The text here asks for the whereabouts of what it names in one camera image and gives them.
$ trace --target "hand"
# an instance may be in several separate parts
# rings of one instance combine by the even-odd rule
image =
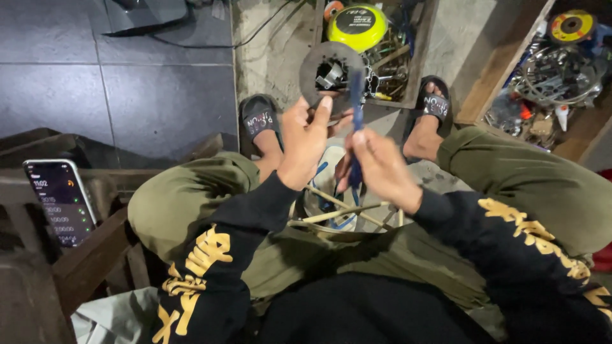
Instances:
[[[283,113],[285,154],[277,174],[289,188],[300,191],[308,184],[315,176],[316,167],[327,146],[327,138],[334,136],[353,119],[352,113],[347,113],[336,124],[327,126],[332,105],[332,98],[325,96],[311,117],[308,112],[310,106],[301,97]]]
[[[336,167],[338,192],[348,188],[348,175],[353,152],[361,164],[364,183],[382,199],[409,214],[416,213],[421,204],[423,190],[413,181],[406,162],[392,139],[363,129],[346,137],[347,154]]]

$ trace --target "olive green pants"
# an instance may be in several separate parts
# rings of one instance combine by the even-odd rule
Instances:
[[[469,127],[444,140],[438,165],[485,196],[533,215],[569,255],[596,252],[612,241],[612,183],[573,162]],[[195,220],[253,190],[258,179],[257,167],[235,153],[177,166],[136,191],[129,220],[143,244],[170,261],[193,239]],[[416,223],[353,244],[287,227],[268,235],[242,278],[252,297],[266,297],[346,271],[431,283],[465,309],[488,302],[471,263]]]

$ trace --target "smartphone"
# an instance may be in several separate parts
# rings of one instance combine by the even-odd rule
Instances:
[[[75,247],[94,230],[95,217],[77,166],[69,159],[26,160],[23,169],[63,247]]]

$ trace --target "toe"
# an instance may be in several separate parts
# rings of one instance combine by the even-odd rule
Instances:
[[[442,91],[440,91],[440,88],[438,88],[437,86],[435,87],[435,89],[433,90],[433,93],[435,95],[437,95],[438,97],[442,97],[444,98],[444,96],[442,95]]]
[[[434,84],[433,82],[427,83],[427,85],[425,85],[425,92],[427,93],[433,93],[433,90],[437,88],[436,84]]]

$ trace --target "black long-sleeve shirt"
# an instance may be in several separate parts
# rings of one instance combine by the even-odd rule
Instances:
[[[160,290],[158,344],[225,343],[245,324],[250,293],[241,280],[268,233],[286,225],[295,192],[275,173],[254,191],[223,203],[200,225]],[[477,192],[424,190],[414,220],[455,247],[486,280],[510,342],[612,342],[610,294],[566,257],[538,222]],[[344,273],[272,301],[261,343],[492,342],[437,288]]]

